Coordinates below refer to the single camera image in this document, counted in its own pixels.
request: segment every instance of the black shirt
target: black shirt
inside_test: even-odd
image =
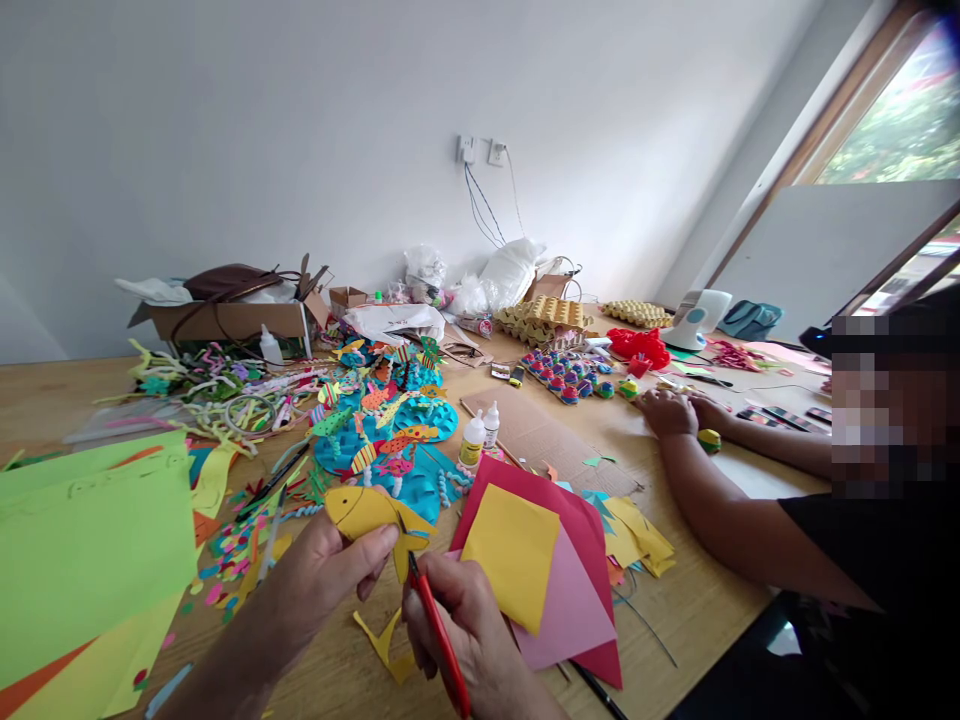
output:
[[[960,667],[949,600],[960,585],[955,493],[925,483],[900,500],[780,500],[801,530],[882,613],[784,593],[806,659],[867,717],[957,716]]]

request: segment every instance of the small fan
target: small fan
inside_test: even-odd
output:
[[[733,296],[719,290],[693,290],[673,317],[673,327],[663,330],[660,339],[669,347],[700,352],[707,346],[703,333],[712,332],[723,319]]]

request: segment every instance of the white glue bottle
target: white glue bottle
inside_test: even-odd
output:
[[[480,451],[487,431],[483,427],[483,411],[467,423],[463,429],[463,442],[460,443],[460,464],[467,470],[473,470],[480,464]]]
[[[497,410],[496,400],[493,401],[493,407],[483,416],[483,427],[487,431],[483,439],[483,449],[493,450],[497,446],[497,433],[500,432],[500,411]]]
[[[266,325],[260,325],[260,330],[260,354],[263,355],[263,359],[267,361],[268,365],[274,366],[273,368],[268,367],[267,369],[276,370],[278,367],[282,368],[283,354],[280,352],[280,343],[270,334]]]

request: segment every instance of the person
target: person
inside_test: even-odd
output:
[[[361,601],[370,597],[398,537],[396,525],[385,525],[348,543],[326,510],[317,513],[156,719],[259,720],[277,683],[303,657],[338,605],[354,590]],[[442,603],[438,607],[473,717],[565,719],[520,656],[480,566],[437,553],[425,553],[417,562]],[[417,665],[428,678],[435,677],[438,668],[444,670],[442,655],[409,584],[403,619]]]
[[[936,657],[955,637],[958,308],[954,286],[888,318],[835,319],[832,441],[741,420],[705,396],[638,400],[691,530],[736,574],[784,591],[776,607],[802,651],[778,657],[748,633],[678,720],[953,712],[950,663]],[[830,480],[831,492],[751,499],[698,446],[704,428]]]

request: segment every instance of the teal bag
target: teal bag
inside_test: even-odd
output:
[[[783,310],[776,305],[741,300],[730,308],[717,328],[730,337],[756,342],[766,340],[782,317]]]

